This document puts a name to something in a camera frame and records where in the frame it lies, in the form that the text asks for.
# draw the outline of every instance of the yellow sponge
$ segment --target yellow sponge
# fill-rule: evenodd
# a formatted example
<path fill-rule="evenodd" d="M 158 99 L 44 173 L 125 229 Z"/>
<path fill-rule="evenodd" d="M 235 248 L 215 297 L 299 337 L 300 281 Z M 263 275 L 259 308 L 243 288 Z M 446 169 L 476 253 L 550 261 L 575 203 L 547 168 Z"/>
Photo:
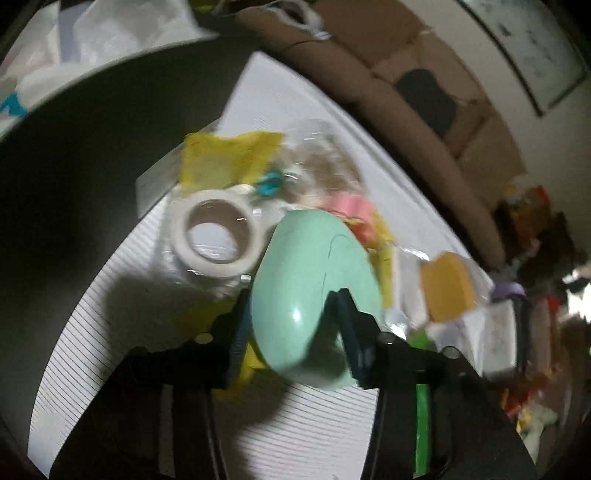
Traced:
<path fill-rule="evenodd" d="M 434 322 L 448 322 L 476 306 L 472 278 L 462 259 L 452 252 L 421 265 L 421 280 Z"/>

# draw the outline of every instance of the brown cardboard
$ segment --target brown cardboard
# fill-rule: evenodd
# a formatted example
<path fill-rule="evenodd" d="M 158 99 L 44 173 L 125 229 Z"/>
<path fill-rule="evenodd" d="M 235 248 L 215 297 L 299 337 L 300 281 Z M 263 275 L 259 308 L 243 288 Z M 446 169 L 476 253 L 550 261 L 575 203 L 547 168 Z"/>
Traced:
<path fill-rule="evenodd" d="M 463 152 L 470 140 L 494 113 L 491 104 L 485 100 L 475 100 L 459 108 L 456 121 L 443 137 L 452 156 L 457 158 Z"/>
<path fill-rule="evenodd" d="M 486 94 L 455 52 L 433 32 L 421 33 L 410 43 L 392 51 L 372 71 L 392 85 L 414 69 L 431 71 L 437 83 L 459 102 L 486 100 Z"/>
<path fill-rule="evenodd" d="M 371 67 L 414 38 L 424 24 L 396 0 L 319 0 L 324 28 Z"/>
<path fill-rule="evenodd" d="M 293 45 L 285 56 L 341 103 L 358 102 L 372 81 L 369 69 L 332 41 Z"/>
<path fill-rule="evenodd" d="M 490 267 L 505 262 L 505 249 L 491 214 L 463 177 L 456 160 L 404 98 L 374 79 L 358 103 L 359 112 L 412 165 L 466 228 Z"/>
<path fill-rule="evenodd" d="M 302 30 L 277 20 L 275 14 L 260 8 L 245 8 L 236 14 L 236 18 L 246 28 L 264 37 L 272 48 L 279 51 L 297 42 L 317 41 Z"/>
<path fill-rule="evenodd" d="M 526 173 L 519 149 L 498 115 L 492 115 L 459 158 L 460 168 L 480 198 L 494 210 L 513 177 Z"/>

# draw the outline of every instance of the white tape roll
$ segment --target white tape roll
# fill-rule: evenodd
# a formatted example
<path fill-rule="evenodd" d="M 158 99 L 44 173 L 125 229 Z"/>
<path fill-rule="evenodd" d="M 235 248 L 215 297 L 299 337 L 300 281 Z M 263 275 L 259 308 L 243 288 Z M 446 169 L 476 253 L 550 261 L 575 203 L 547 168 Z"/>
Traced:
<path fill-rule="evenodd" d="M 200 255 L 189 238 L 189 230 L 200 223 L 216 223 L 226 228 L 238 244 L 238 258 L 224 262 Z M 252 270 L 264 245 L 263 232 L 252 215 L 252 208 L 227 190 L 202 190 L 181 200 L 173 210 L 171 240 L 174 252 L 187 270 L 219 279 Z"/>

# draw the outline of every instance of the mint green soap dish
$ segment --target mint green soap dish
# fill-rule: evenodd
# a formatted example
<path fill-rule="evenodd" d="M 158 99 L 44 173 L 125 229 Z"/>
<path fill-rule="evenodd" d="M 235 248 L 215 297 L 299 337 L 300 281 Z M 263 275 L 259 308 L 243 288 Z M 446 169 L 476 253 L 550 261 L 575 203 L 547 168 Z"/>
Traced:
<path fill-rule="evenodd" d="M 330 291 L 348 288 L 358 310 L 381 320 L 368 254 L 322 210 L 289 212 L 277 225 L 252 287 L 256 344 L 282 377 L 325 390 L 354 385 L 333 322 L 320 322 Z"/>

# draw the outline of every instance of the white plastic bag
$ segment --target white plastic bag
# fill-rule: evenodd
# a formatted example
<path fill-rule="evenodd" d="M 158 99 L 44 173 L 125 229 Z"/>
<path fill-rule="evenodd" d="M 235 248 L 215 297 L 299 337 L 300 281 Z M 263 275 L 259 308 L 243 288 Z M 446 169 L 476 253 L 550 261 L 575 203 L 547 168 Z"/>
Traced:
<path fill-rule="evenodd" d="M 0 65 L 0 78 L 9 76 L 19 81 L 41 67 L 60 63 L 59 13 L 60 3 L 55 2 L 33 15 Z"/>
<path fill-rule="evenodd" d="M 73 30 L 80 61 L 93 65 L 215 35 L 197 25 L 185 0 L 96 0 Z"/>
<path fill-rule="evenodd" d="M 64 63 L 37 69 L 19 82 L 18 99 L 25 109 L 32 110 L 52 93 L 74 80 L 79 80 L 92 68 L 92 65 L 86 63 Z"/>
<path fill-rule="evenodd" d="M 429 321 L 421 280 L 421 263 L 425 260 L 412 249 L 394 247 L 393 253 L 394 304 L 406 315 L 409 328 L 419 330 Z"/>

